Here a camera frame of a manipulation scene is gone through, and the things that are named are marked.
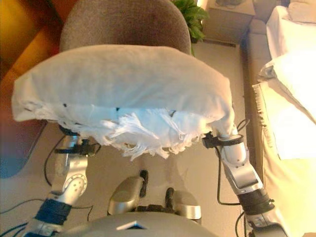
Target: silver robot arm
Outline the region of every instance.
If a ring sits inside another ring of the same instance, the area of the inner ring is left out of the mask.
[[[56,149],[52,190],[36,216],[27,224],[24,237],[50,237],[63,230],[72,205],[87,187],[88,154],[93,147],[77,134],[68,134]]]
[[[263,188],[263,184],[249,161],[249,152],[236,127],[230,135],[203,138],[206,148],[220,147],[220,159],[225,175],[253,228],[252,237],[290,237],[279,210]]]

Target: black cable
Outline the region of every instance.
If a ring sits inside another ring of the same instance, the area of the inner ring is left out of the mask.
[[[89,212],[88,212],[88,216],[87,216],[87,221],[89,222],[90,220],[89,220],[89,217],[90,217],[90,214],[91,214],[91,212],[92,212],[92,210],[93,210],[93,205],[92,206],[86,206],[86,207],[79,207],[79,206],[76,206],[76,207],[73,207],[73,209],[88,209],[88,208],[90,208],[90,210],[89,210]]]
[[[18,206],[23,205],[23,204],[25,204],[25,203],[27,203],[27,202],[30,202],[30,201],[45,201],[45,200],[44,200],[44,199],[40,199],[40,198],[34,198],[34,199],[27,200],[27,201],[23,201],[23,202],[21,202],[21,203],[15,205],[14,207],[12,207],[12,208],[6,210],[6,211],[0,212],[0,215],[5,214],[5,213],[7,213],[7,212],[10,212],[10,211],[12,211],[13,209],[17,208]]]
[[[245,214],[245,212],[243,211],[237,218],[236,223],[235,223],[235,234],[236,237],[239,237],[238,235],[238,222],[240,221],[240,219],[242,218],[242,216]]]
[[[243,234],[244,234],[244,237],[247,237],[246,215],[243,216]]]
[[[91,206],[91,209],[88,212],[88,216],[87,216],[87,221],[88,222],[89,222],[89,217],[90,217],[90,214],[91,214],[92,210],[93,210],[93,205]]]
[[[244,120],[242,120],[239,124],[238,124],[238,126],[237,126],[237,131],[239,132],[239,131],[241,131],[243,128],[245,128],[248,124],[250,123],[250,120],[249,119],[244,119]]]
[[[93,155],[89,156],[89,157],[94,157],[95,155],[97,155],[98,152],[100,151],[101,147],[102,147],[101,144],[99,144],[99,143],[94,143],[94,144],[92,144],[92,146],[95,146],[95,145],[98,145],[99,147],[98,147],[98,149],[95,151],[95,153],[94,153]]]
[[[14,236],[12,236],[12,237],[17,237],[18,234],[19,234],[20,232],[24,231],[24,230],[25,230],[25,227],[21,228],[21,229],[18,230],[18,231],[14,234]]]
[[[30,202],[30,201],[43,201],[44,202],[45,200],[44,199],[40,199],[40,198],[34,198],[34,199],[26,200],[26,201],[23,201],[23,202],[15,205],[15,206],[13,206],[12,208],[10,208],[10,209],[8,209],[6,211],[0,212],[0,214],[2,215],[2,214],[5,214],[5,213],[8,213],[8,212],[12,211],[13,209],[17,208],[18,206],[23,205],[23,204],[25,204],[27,202]],[[88,212],[88,216],[87,216],[87,221],[89,221],[89,216],[90,216],[90,214],[91,214],[91,212],[93,210],[93,205],[92,206],[83,206],[83,207],[81,207],[81,206],[73,206],[72,207],[72,209],[88,209],[88,208],[90,208],[90,210]]]
[[[56,149],[56,147],[59,145],[59,143],[66,137],[66,135],[64,135],[61,139],[59,139],[59,141],[56,143],[56,145],[53,147],[53,149],[51,149],[51,151],[49,152],[46,160],[45,160],[45,163],[44,163],[44,177],[45,177],[45,180],[46,180],[46,183],[51,186],[51,182],[48,180],[48,177],[47,177],[47,171],[46,171],[46,167],[47,167],[47,162],[48,162],[48,159],[49,157],[51,156],[51,154],[53,153],[53,151]]]
[[[220,192],[221,192],[221,173],[222,173],[222,166],[221,166],[221,154],[219,152],[219,149],[215,147],[216,152],[218,154],[218,179],[217,179],[217,202],[221,205],[225,206],[238,206],[240,203],[226,203],[221,202],[220,200]]]
[[[12,227],[11,229],[7,230],[6,232],[3,232],[3,233],[0,235],[0,237],[3,237],[3,236],[5,236],[6,234],[8,234],[8,233],[10,233],[10,232],[12,232],[12,231],[14,231],[14,230],[20,228],[20,227],[25,227],[27,224],[28,224],[28,223],[26,222],[26,223],[23,223],[23,224],[21,224],[21,225]]]

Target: nightstand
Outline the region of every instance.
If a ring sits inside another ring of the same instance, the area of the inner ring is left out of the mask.
[[[215,0],[208,0],[206,11],[209,18],[203,23],[205,39],[233,44],[241,42],[255,15],[252,0],[228,7],[217,6]]]

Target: pillowcase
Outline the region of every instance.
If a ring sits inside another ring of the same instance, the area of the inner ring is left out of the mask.
[[[289,15],[294,22],[316,23],[316,1],[292,1],[288,7]]]
[[[230,83],[170,47],[95,45],[57,54],[14,84],[17,121],[47,119],[101,145],[167,157],[234,124]]]
[[[292,51],[267,63],[259,75],[277,78],[282,89],[316,124],[316,47]]]

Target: green leaf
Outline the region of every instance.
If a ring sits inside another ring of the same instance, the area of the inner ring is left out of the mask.
[[[198,40],[201,40],[205,37],[205,34],[203,34],[202,31],[196,26],[191,27],[191,32],[193,32],[194,35],[196,36],[194,38]]]

